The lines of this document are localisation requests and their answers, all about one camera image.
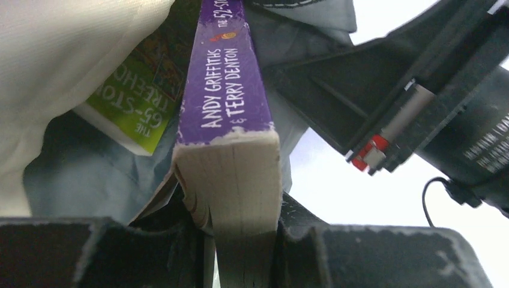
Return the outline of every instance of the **green book cover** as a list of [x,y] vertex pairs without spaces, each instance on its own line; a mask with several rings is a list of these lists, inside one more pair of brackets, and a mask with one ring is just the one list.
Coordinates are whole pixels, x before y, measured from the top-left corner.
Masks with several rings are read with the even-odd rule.
[[152,155],[178,115],[200,2],[176,0],[163,24],[75,111],[129,150]]

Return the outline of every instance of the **grey fabric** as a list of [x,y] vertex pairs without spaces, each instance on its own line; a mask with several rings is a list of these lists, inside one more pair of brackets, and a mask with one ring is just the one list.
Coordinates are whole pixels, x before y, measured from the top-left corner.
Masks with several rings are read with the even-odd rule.
[[[348,33],[355,27],[352,0],[323,0],[306,7],[327,2],[328,5],[321,7],[328,10],[337,7],[338,21],[330,19],[324,22],[327,25],[317,28],[306,24],[316,24],[312,18],[317,10],[299,7],[268,11],[248,7],[246,17],[260,66],[331,53],[350,44]],[[308,127],[275,90],[269,86],[266,90],[280,135],[283,188],[288,192],[291,189],[289,155]],[[140,157],[73,112],[54,119],[46,131],[41,155],[25,171],[24,183],[33,215],[110,216],[127,223],[149,200],[169,170],[175,133],[176,122],[173,122],[154,155]]]

